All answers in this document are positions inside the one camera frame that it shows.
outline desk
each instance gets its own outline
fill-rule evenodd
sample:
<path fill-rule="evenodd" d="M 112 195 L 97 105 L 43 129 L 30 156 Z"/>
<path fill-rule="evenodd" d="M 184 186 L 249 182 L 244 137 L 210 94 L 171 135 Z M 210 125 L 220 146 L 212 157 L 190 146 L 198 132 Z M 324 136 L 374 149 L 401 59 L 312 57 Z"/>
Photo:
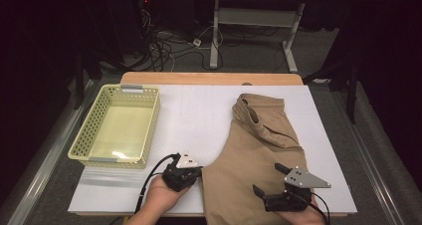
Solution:
<path fill-rule="evenodd" d="M 218 64 L 218 25 L 240 24 L 271 27 L 290 27 L 288 39 L 283 41 L 283 51 L 291 73 L 297 73 L 298 67 L 292 52 L 292 44 L 298 31 L 299 23 L 304 12 L 305 3 L 299 4 L 297 11 L 274 11 L 254 9 L 234 9 L 220 7 L 219 0 L 215 0 L 213 44 L 211 45 L 210 68 L 217 68 Z"/>
<path fill-rule="evenodd" d="M 316 193 L 328 203 L 332 214 L 356 212 L 312 95 L 308 87 L 302 85 L 299 76 L 127 73 L 121 83 L 160 85 L 161 111 L 146 168 L 86 167 L 69 212 L 80 215 L 131 215 L 147 174 L 159 159 L 169 153 L 187 149 L 199 165 L 211 163 L 224 146 L 232 119 L 231 106 L 241 93 L 285 99 L 286 113 L 304 148 L 310 172 L 332 184 L 332 188 L 316 189 Z M 240 86 L 244 83 L 253 86 Z M 162 164 L 157 171 L 162 171 L 165 165 Z M 198 180 L 166 215 L 203 216 L 200 182 Z"/>

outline basket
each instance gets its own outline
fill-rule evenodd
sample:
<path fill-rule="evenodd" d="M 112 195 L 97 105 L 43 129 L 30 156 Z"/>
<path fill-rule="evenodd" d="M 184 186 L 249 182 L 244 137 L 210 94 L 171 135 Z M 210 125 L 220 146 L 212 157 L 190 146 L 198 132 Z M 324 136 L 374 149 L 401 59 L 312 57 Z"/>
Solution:
<path fill-rule="evenodd" d="M 104 85 L 68 157 L 85 166 L 144 168 L 159 109 L 158 88 Z"/>

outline hand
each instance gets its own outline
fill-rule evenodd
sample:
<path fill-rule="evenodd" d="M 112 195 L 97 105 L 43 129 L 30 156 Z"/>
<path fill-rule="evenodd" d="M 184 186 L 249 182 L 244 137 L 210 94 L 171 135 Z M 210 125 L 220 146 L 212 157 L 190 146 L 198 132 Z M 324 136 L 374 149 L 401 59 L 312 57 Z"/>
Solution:
<path fill-rule="evenodd" d="M 161 175 L 155 176 L 149 184 L 145 203 L 124 225 L 155 224 L 161 215 L 173 208 L 188 190 L 189 187 L 175 192 L 167 187 Z"/>
<path fill-rule="evenodd" d="M 313 197 L 313 205 L 317 206 L 317 203 Z M 323 225 L 324 220 L 321 215 L 308 206 L 302 212 L 274 212 L 286 221 L 292 223 L 292 225 Z"/>

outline beige trousers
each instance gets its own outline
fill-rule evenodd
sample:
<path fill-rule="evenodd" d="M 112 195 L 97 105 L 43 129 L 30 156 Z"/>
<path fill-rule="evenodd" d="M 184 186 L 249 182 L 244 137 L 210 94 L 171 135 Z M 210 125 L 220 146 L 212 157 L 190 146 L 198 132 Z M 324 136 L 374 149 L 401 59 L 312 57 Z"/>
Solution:
<path fill-rule="evenodd" d="M 281 163 L 306 168 L 303 149 L 284 111 L 284 100 L 242 94 L 233 105 L 229 137 L 219 157 L 202 169 L 209 225 L 289 224 L 266 212 L 252 184 L 266 194 L 284 191 Z"/>

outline gray floor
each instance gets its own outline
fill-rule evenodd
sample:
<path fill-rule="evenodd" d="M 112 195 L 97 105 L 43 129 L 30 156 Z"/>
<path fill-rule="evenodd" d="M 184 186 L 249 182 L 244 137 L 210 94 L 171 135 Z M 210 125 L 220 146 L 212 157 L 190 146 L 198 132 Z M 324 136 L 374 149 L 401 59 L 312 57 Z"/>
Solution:
<path fill-rule="evenodd" d="M 280 53 L 280 43 L 288 34 L 287 30 L 279 30 L 272 36 L 248 38 L 238 47 L 227 47 L 223 44 L 220 48 L 223 68 L 219 72 L 287 73 L 284 55 Z M 224 31 L 223 35 L 226 43 L 236 44 L 243 41 L 225 34 Z M 294 56 L 300 76 L 306 76 L 319 69 L 335 35 L 336 31 L 298 32 L 294 43 Z M 186 46 L 173 45 L 173 51 L 182 48 Z M 201 50 L 201 53 L 205 63 L 208 63 L 208 51 Z M 205 72 L 201 68 L 201 57 L 198 54 L 178 58 L 174 65 L 170 60 L 164 71 Z M 118 83 L 121 74 L 106 69 L 104 72 L 104 78 L 87 89 L 86 102 L 95 96 L 101 84 Z M 331 224 L 422 224 L 419 213 L 422 208 L 421 193 L 383 132 L 364 89 L 358 87 L 356 124 L 351 124 L 344 115 L 343 93 L 331 92 L 326 84 L 311 84 L 310 88 L 358 210 L 354 215 L 332 218 Z M 70 114 L 74 113 L 73 101 L 74 98 L 1 208 L 0 224 L 9 222 L 43 161 L 51 154 L 57 137 L 69 124 Z M 67 158 L 67 150 L 77 129 L 78 122 L 69 140 L 64 142 L 63 152 L 57 153 L 59 159 L 53 164 L 51 176 L 45 179 L 48 181 L 47 185 L 28 213 L 25 224 L 109 224 L 112 221 L 113 217 L 82 217 L 67 212 L 83 170 L 78 162 Z M 198 223 L 191 221 L 183 224 Z"/>

